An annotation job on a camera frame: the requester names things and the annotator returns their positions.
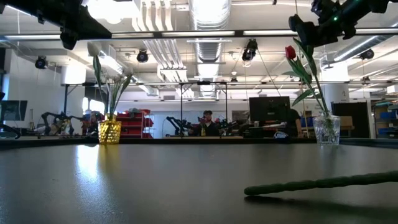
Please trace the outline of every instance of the dark table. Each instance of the dark table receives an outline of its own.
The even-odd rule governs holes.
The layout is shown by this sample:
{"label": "dark table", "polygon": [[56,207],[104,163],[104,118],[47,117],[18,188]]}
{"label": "dark table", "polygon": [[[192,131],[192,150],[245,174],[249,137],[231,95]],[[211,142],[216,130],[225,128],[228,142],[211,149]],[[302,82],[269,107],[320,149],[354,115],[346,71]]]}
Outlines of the dark table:
{"label": "dark table", "polygon": [[250,185],[398,169],[397,149],[316,144],[0,151],[0,223],[398,223],[398,184],[245,197]]}

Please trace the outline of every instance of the red tulip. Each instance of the red tulip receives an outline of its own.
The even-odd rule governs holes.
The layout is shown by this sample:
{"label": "red tulip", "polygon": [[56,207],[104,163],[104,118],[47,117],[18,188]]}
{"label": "red tulip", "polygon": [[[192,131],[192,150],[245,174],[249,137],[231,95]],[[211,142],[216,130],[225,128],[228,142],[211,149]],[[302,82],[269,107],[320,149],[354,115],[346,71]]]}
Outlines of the red tulip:
{"label": "red tulip", "polygon": [[292,46],[285,47],[286,58],[288,59],[295,59],[296,58],[296,51]]}

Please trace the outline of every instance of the glass vase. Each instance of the glass vase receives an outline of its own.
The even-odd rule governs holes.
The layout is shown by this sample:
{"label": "glass vase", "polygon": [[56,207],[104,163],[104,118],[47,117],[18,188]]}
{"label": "glass vase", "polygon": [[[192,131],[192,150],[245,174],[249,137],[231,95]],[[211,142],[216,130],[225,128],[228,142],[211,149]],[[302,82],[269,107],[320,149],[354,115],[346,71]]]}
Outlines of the glass vase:
{"label": "glass vase", "polygon": [[320,145],[339,145],[340,141],[340,117],[339,116],[317,116],[313,118],[313,128]]}
{"label": "glass vase", "polygon": [[119,144],[122,122],[116,121],[116,115],[112,119],[105,117],[98,122],[98,140],[100,144]]}

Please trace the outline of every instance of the man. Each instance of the man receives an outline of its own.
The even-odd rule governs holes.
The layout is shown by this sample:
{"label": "man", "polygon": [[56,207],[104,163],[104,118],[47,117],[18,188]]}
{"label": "man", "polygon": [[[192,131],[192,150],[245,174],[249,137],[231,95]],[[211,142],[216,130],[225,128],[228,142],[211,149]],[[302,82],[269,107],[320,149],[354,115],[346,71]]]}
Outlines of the man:
{"label": "man", "polygon": [[217,128],[217,125],[212,122],[212,114],[213,112],[211,111],[203,112],[203,119],[201,123],[194,129],[190,129],[189,134],[194,136],[201,136],[202,128],[204,128],[206,136],[219,136],[220,132]]}
{"label": "man", "polygon": [[295,109],[289,109],[284,132],[292,138],[303,138],[300,119],[301,117]]}

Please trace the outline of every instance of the monitor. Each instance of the monitor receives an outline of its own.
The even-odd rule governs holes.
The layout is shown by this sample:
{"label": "monitor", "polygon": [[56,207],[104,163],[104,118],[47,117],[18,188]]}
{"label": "monitor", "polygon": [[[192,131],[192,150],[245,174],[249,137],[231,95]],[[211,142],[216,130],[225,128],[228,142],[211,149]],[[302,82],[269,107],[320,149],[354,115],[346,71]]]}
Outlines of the monitor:
{"label": "monitor", "polygon": [[280,97],[252,97],[249,98],[251,121],[287,121],[290,110],[290,98]]}
{"label": "monitor", "polygon": [[7,100],[0,102],[0,120],[24,121],[27,108],[27,100]]}

